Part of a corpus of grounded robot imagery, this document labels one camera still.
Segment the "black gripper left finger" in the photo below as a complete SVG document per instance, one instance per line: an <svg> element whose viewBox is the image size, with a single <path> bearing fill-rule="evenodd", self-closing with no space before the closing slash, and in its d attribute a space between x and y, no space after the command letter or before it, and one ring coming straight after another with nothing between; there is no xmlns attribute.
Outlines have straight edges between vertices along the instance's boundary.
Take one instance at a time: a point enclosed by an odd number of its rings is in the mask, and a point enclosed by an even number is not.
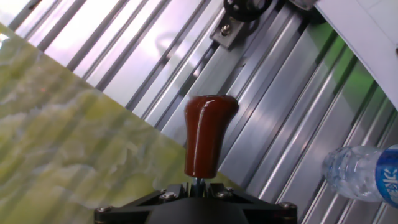
<svg viewBox="0 0 398 224"><path fill-rule="evenodd" d="M172 184L166 189L155 190L121 207L107 205L94 210L95 224L145 223L151 212L169 202L188 197L189 183Z"/></svg>

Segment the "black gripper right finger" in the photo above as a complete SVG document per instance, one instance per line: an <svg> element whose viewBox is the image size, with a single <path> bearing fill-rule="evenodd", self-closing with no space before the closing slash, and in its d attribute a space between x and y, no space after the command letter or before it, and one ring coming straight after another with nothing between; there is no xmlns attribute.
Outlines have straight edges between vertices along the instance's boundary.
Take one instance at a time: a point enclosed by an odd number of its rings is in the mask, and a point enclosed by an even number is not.
<svg viewBox="0 0 398 224"><path fill-rule="evenodd" d="M297 206L290 202L268 203L219 183L208 184L207 198L220 223L297 224Z"/></svg>

